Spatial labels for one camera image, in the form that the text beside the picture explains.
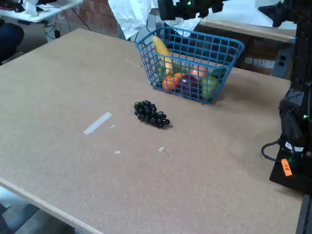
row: banana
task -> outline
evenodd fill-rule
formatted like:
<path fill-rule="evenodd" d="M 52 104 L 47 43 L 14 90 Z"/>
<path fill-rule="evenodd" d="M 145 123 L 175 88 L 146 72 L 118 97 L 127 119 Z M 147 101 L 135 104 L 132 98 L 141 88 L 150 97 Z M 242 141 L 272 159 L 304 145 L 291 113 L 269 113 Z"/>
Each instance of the banana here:
<path fill-rule="evenodd" d="M 152 37 L 152 42 L 155 45 L 156 52 L 160 55 L 166 55 L 171 56 L 171 53 L 167 49 L 165 43 L 157 36 Z M 172 59 L 163 57 L 165 68 L 166 68 L 166 74 L 172 75 Z"/>

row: orange sticker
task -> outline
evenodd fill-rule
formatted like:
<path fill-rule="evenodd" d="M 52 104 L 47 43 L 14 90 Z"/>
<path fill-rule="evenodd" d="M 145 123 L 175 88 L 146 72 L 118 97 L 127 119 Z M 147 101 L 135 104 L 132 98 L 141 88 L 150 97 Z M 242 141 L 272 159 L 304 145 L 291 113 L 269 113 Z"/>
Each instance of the orange sticker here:
<path fill-rule="evenodd" d="M 288 164 L 287 159 L 285 159 L 285 158 L 282 159 L 281 163 L 282 163 L 282 166 L 283 166 L 283 169 L 284 169 L 284 172 L 285 172 L 285 176 L 291 176 L 292 175 L 292 171 L 291 171 L 291 168 L 290 168 L 290 166 Z"/>

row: bunch of black grapes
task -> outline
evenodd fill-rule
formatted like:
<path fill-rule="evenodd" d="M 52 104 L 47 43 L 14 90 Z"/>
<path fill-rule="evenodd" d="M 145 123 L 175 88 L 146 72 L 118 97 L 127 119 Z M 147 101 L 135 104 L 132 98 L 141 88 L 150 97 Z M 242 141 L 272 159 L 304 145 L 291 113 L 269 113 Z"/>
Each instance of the bunch of black grapes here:
<path fill-rule="evenodd" d="M 170 120 L 166 119 L 167 116 L 162 111 L 157 112 L 155 104 L 147 100 L 135 103 L 135 115 L 141 121 L 145 121 L 158 128 L 162 128 L 164 125 L 170 123 Z"/>

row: orange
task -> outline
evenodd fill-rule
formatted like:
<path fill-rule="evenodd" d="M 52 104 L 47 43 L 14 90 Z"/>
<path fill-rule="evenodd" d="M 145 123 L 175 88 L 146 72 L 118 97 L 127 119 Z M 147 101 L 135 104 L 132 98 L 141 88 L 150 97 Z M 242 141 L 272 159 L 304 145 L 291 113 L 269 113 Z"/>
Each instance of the orange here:
<path fill-rule="evenodd" d="M 165 90 L 174 91 L 175 88 L 181 88 L 181 77 L 184 73 L 175 73 L 174 76 L 166 75 L 162 81 L 162 88 Z"/>

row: table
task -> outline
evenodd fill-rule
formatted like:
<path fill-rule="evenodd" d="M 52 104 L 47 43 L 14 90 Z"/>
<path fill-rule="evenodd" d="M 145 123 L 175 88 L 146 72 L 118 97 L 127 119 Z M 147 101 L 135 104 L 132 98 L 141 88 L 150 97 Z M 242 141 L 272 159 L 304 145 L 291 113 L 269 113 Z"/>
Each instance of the table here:
<path fill-rule="evenodd" d="M 202 19 L 200 25 L 219 28 L 227 31 L 251 35 L 254 37 L 276 40 L 285 43 L 294 43 L 296 31 L 279 28 L 269 28 L 250 24 L 234 23 L 229 21 L 215 21 Z"/>
<path fill-rule="evenodd" d="M 79 29 L 1 66 L 0 185 L 86 234 L 295 233 L 303 196 L 260 155 L 290 83 L 233 69 L 202 105 L 153 90 L 136 64 L 134 43 Z M 143 99 L 173 126 L 137 120 Z"/>
<path fill-rule="evenodd" d="M 47 3 L 46 5 L 39 5 L 43 11 L 39 12 L 38 16 L 32 17 L 25 12 L 16 13 L 14 11 L 0 10 L 0 16 L 6 16 L 18 20 L 25 20 L 28 22 L 38 23 L 52 16 L 55 16 L 62 11 L 66 11 L 75 6 L 81 5 L 83 0 L 57 0 L 56 2 Z"/>

